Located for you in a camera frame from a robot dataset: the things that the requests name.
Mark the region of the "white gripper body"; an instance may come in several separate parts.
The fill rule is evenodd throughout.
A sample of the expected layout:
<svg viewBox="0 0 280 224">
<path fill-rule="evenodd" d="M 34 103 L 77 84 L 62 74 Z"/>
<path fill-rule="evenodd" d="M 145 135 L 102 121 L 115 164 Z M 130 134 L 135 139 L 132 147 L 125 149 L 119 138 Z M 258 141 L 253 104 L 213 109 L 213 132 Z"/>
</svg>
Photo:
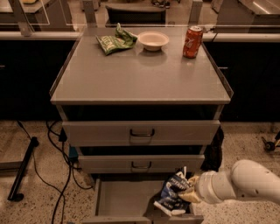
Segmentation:
<svg viewBox="0 0 280 224">
<path fill-rule="evenodd" d="M 203 172 L 195 184 L 195 191 L 208 204 L 217 204 L 224 200 L 237 198 L 237 190 L 228 171 Z"/>
</svg>

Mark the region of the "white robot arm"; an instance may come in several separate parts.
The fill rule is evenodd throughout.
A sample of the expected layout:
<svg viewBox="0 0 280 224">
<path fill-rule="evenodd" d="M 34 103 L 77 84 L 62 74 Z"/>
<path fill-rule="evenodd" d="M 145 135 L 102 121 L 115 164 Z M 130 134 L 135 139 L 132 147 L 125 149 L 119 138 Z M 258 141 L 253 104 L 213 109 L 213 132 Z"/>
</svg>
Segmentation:
<svg viewBox="0 0 280 224">
<path fill-rule="evenodd" d="M 189 179 L 178 196 L 188 202 L 218 204 L 225 200 L 268 200 L 280 204 L 280 178 L 252 160 L 239 160 L 230 171 L 207 171 Z"/>
</svg>

